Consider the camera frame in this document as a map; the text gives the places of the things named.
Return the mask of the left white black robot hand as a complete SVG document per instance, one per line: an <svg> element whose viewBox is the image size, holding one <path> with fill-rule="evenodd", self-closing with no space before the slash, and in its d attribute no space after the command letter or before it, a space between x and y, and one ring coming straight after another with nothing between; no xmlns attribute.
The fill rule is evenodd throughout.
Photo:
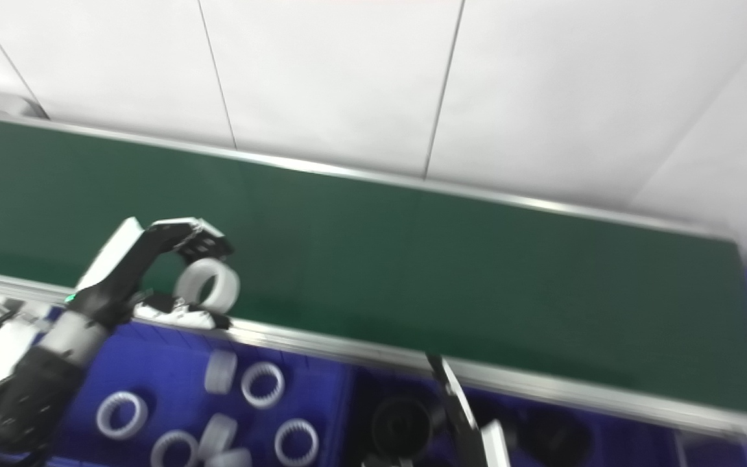
<svg viewBox="0 0 747 467"><path fill-rule="evenodd" d="M133 317L187 328L228 328L241 281L225 264L233 251L224 234L203 219L183 217L143 227L130 217L119 225L66 298L66 307L107 330ZM157 258L176 254L183 272L169 293L143 289Z"/></svg>

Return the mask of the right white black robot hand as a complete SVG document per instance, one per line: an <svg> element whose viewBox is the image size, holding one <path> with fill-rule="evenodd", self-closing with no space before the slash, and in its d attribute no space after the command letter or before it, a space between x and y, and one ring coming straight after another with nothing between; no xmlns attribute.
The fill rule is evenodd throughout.
<svg viewBox="0 0 747 467"><path fill-rule="evenodd" d="M477 422L459 379L442 355L426 358L438 384L436 401L391 397L377 406L370 424L373 451L362 466L412 466L433 438L448 428L462 466L509 466L506 433L500 420Z"/></svg>

